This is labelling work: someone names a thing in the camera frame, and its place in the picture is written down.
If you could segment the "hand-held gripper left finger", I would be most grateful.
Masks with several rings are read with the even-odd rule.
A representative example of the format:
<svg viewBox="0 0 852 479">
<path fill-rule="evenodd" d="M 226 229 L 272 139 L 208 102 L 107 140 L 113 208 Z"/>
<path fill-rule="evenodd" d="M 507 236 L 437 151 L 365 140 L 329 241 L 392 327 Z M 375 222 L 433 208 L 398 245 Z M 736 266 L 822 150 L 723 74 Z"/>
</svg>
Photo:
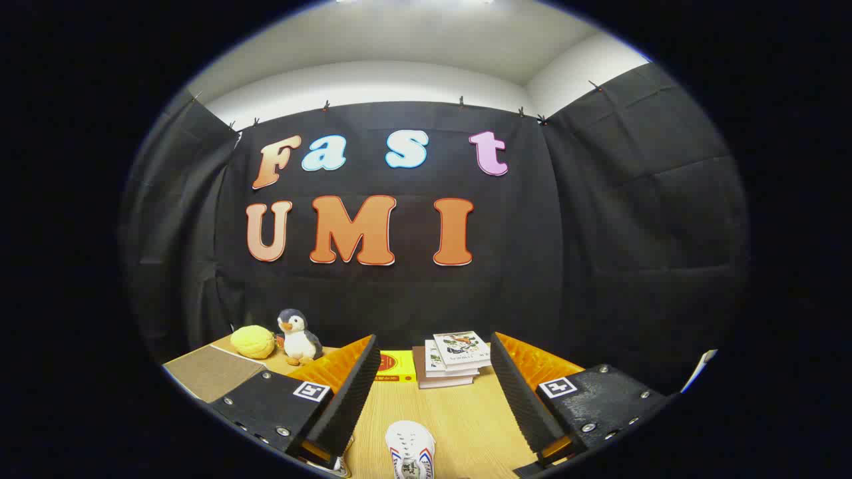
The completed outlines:
<svg viewBox="0 0 852 479">
<path fill-rule="evenodd" d="M 369 335 L 292 372 L 253 374 L 209 410 L 286 460 L 331 469 L 345 454 L 379 364 L 377 337 Z"/>
</svg>

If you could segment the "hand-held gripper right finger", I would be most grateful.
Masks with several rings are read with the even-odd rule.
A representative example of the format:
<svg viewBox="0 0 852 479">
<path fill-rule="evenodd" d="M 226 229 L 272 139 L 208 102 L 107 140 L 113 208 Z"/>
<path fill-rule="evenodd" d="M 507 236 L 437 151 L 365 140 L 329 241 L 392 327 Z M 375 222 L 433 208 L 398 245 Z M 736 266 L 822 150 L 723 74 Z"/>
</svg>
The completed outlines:
<svg viewBox="0 0 852 479">
<path fill-rule="evenodd" d="M 515 470 L 535 476 L 575 462 L 636 430 L 672 402 L 620 369 L 590 368 L 493 333 L 492 366 L 536 460 Z"/>
</svg>

